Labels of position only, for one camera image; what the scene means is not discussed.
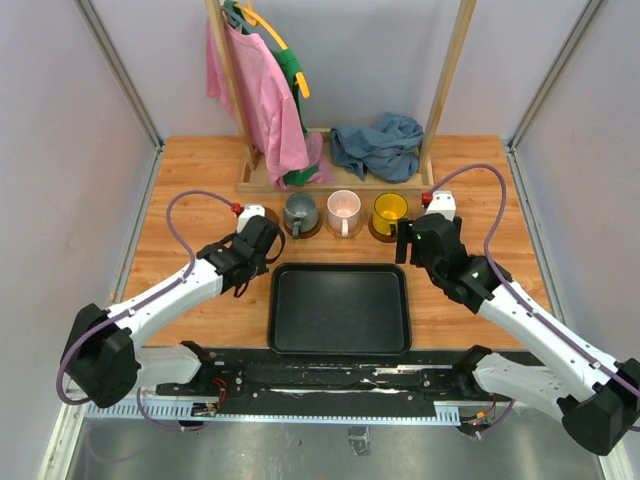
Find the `yellow glass mug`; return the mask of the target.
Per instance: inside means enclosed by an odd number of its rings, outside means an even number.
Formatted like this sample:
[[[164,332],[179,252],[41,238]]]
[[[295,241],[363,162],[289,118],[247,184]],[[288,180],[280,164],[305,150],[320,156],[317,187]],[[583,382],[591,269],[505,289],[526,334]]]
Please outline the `yellow glass mug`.
[[[408,214],[406,199],[396,193],[383,193],[373,204],[372,228],[380,236],[395,239],[398,221]]]

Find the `grey ceramic mug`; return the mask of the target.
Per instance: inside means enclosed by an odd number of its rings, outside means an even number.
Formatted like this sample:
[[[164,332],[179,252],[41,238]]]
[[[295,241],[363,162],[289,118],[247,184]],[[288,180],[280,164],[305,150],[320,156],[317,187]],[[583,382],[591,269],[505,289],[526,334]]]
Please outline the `grey ceramic mug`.
[[[319,211],[311,195],[293,193],[287,198],[283,210],[283,221],[284,225],[293,230],[294,236],[313,228],[318,219]]]

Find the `brown wooden coaster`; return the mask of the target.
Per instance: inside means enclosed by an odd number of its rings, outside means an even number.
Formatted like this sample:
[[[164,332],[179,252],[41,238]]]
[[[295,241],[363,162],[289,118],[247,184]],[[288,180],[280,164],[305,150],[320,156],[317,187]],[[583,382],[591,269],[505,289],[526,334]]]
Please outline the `brown wooden coaster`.
[[[368,221],[368,229],[370,234],[373,236],[374,239],[376,239],[379,242],[382,243],[396,243],[398,241],[398,223],[402,223],[404,222],[405,219],[401,218],[401,219],[395,219],[395,220],[383,220],[382,223],[380,224],[381,227],[387,227],[389,232],[387,234],[379,231],[376,226],[376,221],[374,220],[373,217],[369,218]]]
[[[321,220],[321,219],[319,219],[319,220],[316,222],[316,225],[315,225],[313,228],[311,228],[310,230],[308,230],[308,231],[306,231],[306,232],[301,232],[301,233],[299,233],[297,236],[294,236],[294,235],[293,235],[293,230],[292,230],[289,226],[284,225],[284,231],[285,231],[285,232],[286,232],[290,237],[292,237],[294,240],[303,240],[303,239],[311,238],[311,237],[313,237],[314,235],[316,235],[316,234],[321,230],[321,228],[322,228],[322,220]]]

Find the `woven rattan coaster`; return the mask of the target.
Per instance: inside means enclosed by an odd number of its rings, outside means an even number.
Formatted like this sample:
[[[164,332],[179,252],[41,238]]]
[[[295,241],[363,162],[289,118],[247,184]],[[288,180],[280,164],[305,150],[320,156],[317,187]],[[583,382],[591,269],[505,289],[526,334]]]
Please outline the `woven rattan coaster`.
[[[357,220],[355,223],[347,219],[328,219],[327,230],[336,238],[347,239],[357,236],[362,230],[363,221]]]

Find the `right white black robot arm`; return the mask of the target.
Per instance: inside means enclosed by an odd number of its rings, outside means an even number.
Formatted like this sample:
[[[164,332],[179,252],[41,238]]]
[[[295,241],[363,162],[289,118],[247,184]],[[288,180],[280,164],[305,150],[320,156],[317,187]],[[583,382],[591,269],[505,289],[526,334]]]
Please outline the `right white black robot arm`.
[[[510,333],[540,362],[514,363],[473,347],[453,375],[466,400],[495,393],[558,420],[581,447],[606,456],[639,419],[639,362],[620,361],[590,346],[532,300],[490,253],[471,255],[461,220],[430,213],[397,226],[396,260],[426,270],[445,296]]]

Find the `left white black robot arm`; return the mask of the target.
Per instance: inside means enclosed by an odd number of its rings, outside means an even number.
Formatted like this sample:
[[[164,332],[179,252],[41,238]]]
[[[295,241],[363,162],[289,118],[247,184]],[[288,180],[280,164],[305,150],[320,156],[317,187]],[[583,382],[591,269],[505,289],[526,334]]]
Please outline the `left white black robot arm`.
[[[68,376],[99,408],[111,407],[131,391],[178,384],[190,394],[214,383],[210,358],[193,342],[148,349],[155,333],[188,310],[227,291],[241,296],[249,282],[273,263],[268,253],[283,244],[280,227],[255,215],[240,231],[191,252],[181,270],[142,294],[107,309],[96,304],[76,315],[58,375]]]

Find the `pink ceramic mug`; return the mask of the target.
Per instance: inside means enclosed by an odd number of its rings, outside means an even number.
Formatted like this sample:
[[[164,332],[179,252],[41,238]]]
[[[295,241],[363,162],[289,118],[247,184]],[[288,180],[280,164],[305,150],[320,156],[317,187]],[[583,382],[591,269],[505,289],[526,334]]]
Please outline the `pink ceramic mug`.
[[[327,200],[327,220],[347,219],[355,223],[361,220],[362,202],[360,197],[350,190],[333,192]]]

